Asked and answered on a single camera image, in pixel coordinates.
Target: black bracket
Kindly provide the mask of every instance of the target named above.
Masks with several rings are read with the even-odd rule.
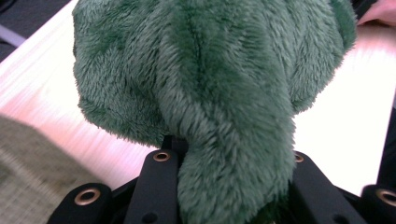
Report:
[[[73,189],[48,223],[181,224],[177,171],[187,150],[186,141],[166,136],[162,149],[147,155],[138,178],[114,191],[93,183]],[[336,188],[305,154],[295,155],[289,209],[278,224],[396,223],[396,190],[368,186],[360,198]]]

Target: brass grommet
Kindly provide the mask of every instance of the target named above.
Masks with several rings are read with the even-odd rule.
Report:
[[[375,193],[376,196],[382,200],[382,202],[396,207],[396,193],[386,189],[378,189]]]
[[[298,153],[294,153],[294,159],[295,159],[296,162],[303,162],[304,161],[304,157],[302,157]]]
[[[171,155],[169,155],[169,153],[166,152],[158,152],[154,155],[153,158],[155,161],[167,161],[171,158]]]
[[[96,189],[96,188],[89,188],[89,189],[84,189],[82,192],[80,192],[76,198],[75,198],[75,203],[77,205],[88,205],[90,203],[95,202],[98,198],[100,197],[100,190]]]

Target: table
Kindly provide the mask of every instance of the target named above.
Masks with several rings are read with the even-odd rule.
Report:
[[[0,114],[32,125],[111,188],[139,175],[154,148],[85,121],[73,77],[72,0],[0,64]],[[360,194],[376,181],[396,84],[396,30],[359,39],[315,105],[296,116],[295,149],[334,185]]]

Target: plush head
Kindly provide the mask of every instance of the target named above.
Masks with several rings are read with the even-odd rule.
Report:
[[[344,0],[80,0],[74,19],[86,119],[142,144],[189,142],[190,224],[272,218],[292,178],[292,117],[355,39]]]

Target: screw hole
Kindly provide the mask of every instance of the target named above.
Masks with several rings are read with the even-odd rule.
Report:
[[[349,224],[349,221],[347,220],[346,217],[343,217],[341,215],[335,215],[332,220],[334,220],[335,223],[337,224]]]
[[[157,215],[154,213],[147,213],[142,217],[142,222],[143,223],[154,223],[158,219]]]
[[[77,205],[88,205],[90,203],[94,203],[100,196],[99,189],[90,188],[84,189],[81,191],[75,198],[75,203]]]
[[[166,152],[159,152],[159,153],[156,153],[155,155],[154,155],[154,160],[155,161],[167,161],[167,160],[169,160],[171,158],[171,155],[169,155],[168,153],[166,153]]]
[[[302,157],[301,155],[295,153],[294,154],[294,159],[296,162],[303,162],[304,161],[304,157]]]
[[[378,189],[376,191],[376,196],[378,196],[378,198],[381,199],[382,202],[396,207],[396,193],[390,190]]]

